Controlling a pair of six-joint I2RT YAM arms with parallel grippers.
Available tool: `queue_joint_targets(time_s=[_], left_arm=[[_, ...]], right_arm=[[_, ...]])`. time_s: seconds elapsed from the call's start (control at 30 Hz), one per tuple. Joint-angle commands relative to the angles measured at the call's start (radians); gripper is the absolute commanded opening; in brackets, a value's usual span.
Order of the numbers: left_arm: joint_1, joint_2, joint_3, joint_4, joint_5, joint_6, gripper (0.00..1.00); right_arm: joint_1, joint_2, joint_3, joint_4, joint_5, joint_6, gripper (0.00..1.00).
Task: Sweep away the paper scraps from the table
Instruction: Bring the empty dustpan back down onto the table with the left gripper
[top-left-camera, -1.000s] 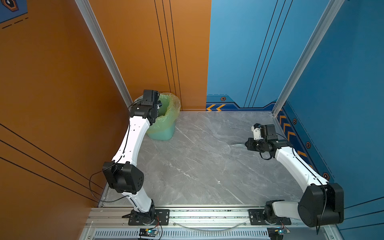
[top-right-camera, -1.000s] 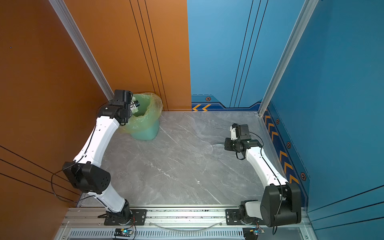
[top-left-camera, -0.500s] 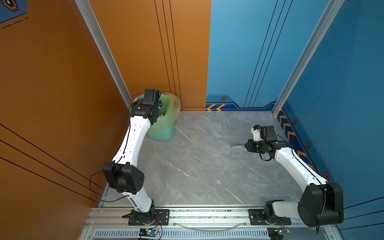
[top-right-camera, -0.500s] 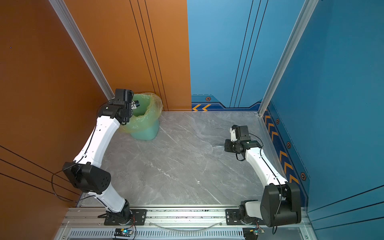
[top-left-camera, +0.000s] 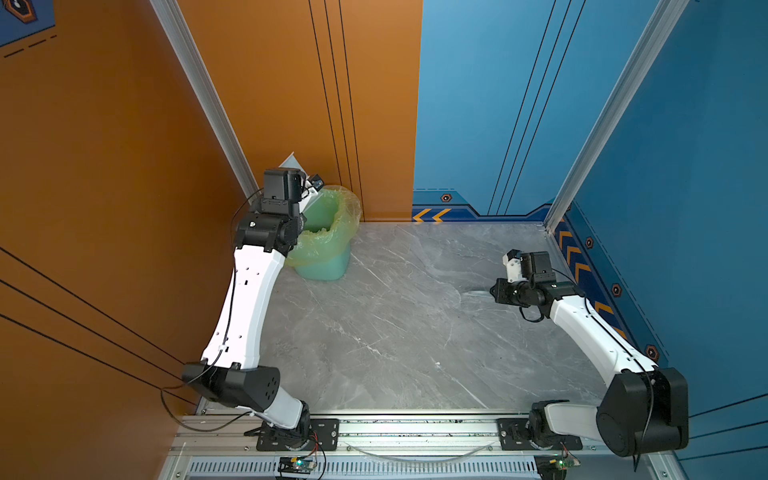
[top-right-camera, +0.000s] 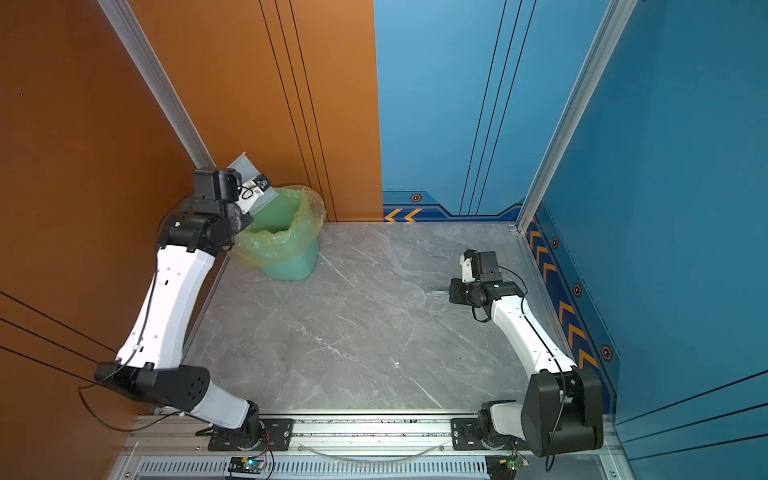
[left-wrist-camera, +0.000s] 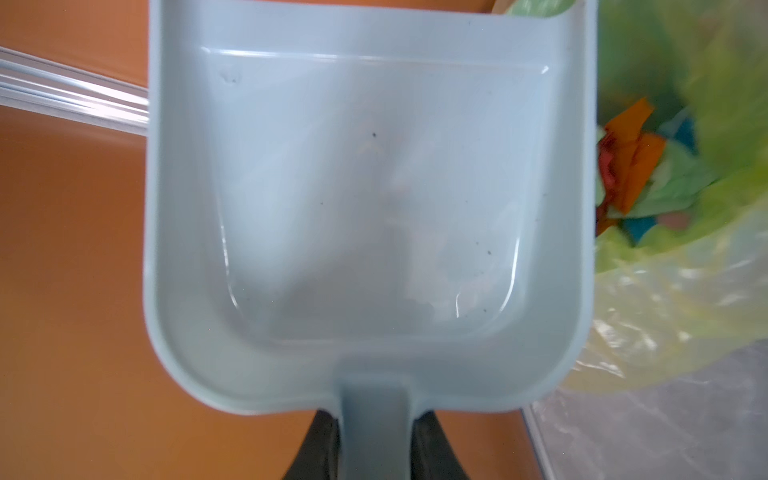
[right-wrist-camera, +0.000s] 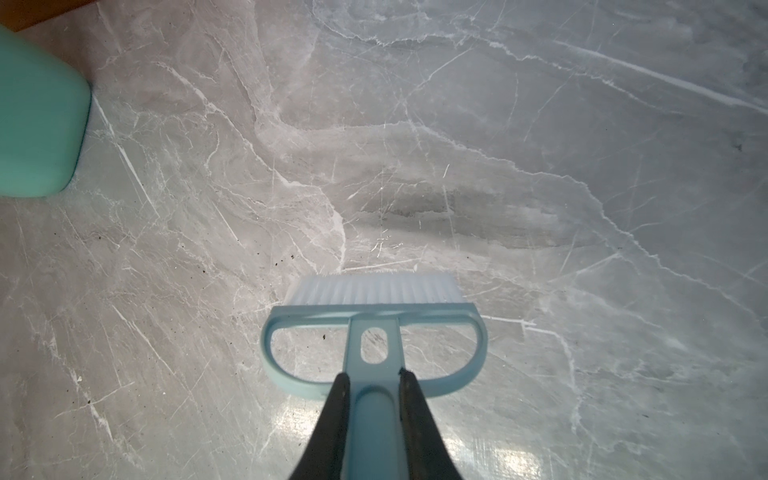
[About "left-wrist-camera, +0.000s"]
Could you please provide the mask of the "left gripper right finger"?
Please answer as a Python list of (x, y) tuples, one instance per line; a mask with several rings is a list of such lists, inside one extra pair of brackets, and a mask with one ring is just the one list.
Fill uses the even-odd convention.
[(468, 480), (434, 411), (413, 423), (411, 440), (413, 480)]

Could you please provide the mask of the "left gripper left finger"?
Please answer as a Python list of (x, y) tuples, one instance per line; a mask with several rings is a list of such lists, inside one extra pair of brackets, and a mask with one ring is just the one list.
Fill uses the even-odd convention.
[(318, 410), (284, 480), (336, 480), (340, 436), (338, 421)]

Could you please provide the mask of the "grey-blue dustpan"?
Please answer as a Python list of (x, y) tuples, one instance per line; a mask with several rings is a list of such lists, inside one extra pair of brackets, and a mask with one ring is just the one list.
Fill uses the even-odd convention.
[(429, 411), (554, 390), (592, 321), (597, 17), (152, 2), (168, 374), (229, 413), (326, 412), (344, 479), (413, 478)]

